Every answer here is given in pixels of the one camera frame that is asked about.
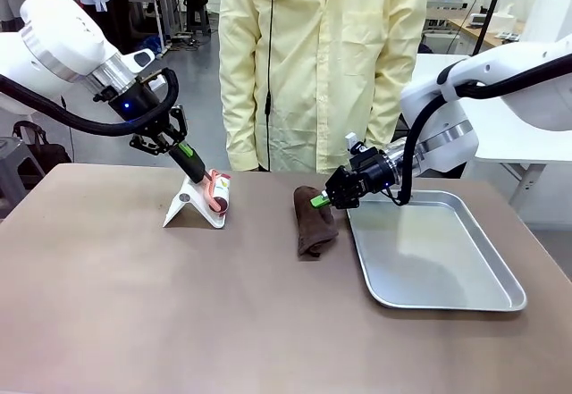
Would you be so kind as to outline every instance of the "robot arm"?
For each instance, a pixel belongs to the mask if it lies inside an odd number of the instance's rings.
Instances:
[[[385,193],[397,205],[411,197],[412,178],[448,172],[475,155],[478,139],[462,97],[502,97],[524,122],[543,130],[572,130],[572,36],[552,44],[514,43],[456,63],[437,78],[403,90],[401,108],[411,131],[384,151],[349,137],[351,170],[340,167],[314,206],[359,206],[367,193]],[[401,185],[394,197],[389,187]]]
[[[168,153],[196,184],[210,180],[205,164],[185,142],[174,72],[165,68],[139,76],[155,59],[150,50],[120,54],[72,0],[26,0],[21,16],[25,26],[20,32],[0,34],[0,107],[19,114],[40,111],[95,135],[133,134],[132,147],[151,155]],[[53,102],[76,82],[124,122],[93,122]],[[165,82],[167,96],[160,101],[153,88]]]

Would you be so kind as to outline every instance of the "brown towel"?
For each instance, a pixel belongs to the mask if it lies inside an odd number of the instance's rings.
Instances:
[[[329,206],[315,209],[310,200],[320,191],[311,187],[298,187],[294,191],[294,207],[298,218],[298,255],[319,258],[322,245],[338,236],[336,222]]]

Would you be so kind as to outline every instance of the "metal tray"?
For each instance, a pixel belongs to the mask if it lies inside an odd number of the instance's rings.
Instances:
[[[366,284],[388,307],[516,312],[526,293],[463,201],[414,191],[397,207],[371,195],[348,211]]]

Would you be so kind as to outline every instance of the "black pants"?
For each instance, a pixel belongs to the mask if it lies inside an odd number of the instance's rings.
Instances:
[[[98,12],[94,5],[84,5],[85,12],[104,32],[107,40],[122,54],[133,51],[129,20],[129,0],[109,0],[107,11]]]

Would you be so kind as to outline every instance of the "yellow button-up shirt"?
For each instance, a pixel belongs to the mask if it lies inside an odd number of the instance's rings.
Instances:
[[[267,168],[271,0],[222,0],[221,90],[234,170]],[[269,139],[273,171],[330,172],[345,136],[391,141],[426,0],[274,0]]]

